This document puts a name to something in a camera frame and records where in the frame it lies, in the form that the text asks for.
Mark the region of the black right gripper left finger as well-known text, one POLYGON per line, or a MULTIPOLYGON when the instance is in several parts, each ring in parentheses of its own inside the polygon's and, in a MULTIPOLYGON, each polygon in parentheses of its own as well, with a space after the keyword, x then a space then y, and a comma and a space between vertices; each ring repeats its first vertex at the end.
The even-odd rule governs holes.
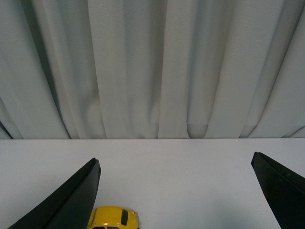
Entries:
POLYGON ((85 229, 100 181, 99 160, 92 158, 11 229, 85 229))

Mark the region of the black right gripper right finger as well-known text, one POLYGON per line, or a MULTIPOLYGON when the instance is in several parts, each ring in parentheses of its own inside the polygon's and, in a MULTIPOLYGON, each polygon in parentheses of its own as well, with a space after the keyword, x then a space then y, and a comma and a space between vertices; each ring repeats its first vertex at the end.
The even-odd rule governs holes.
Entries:
POLYGON ((251 165, 280 228, 305 227, 305 178, 261 152, 251 165))

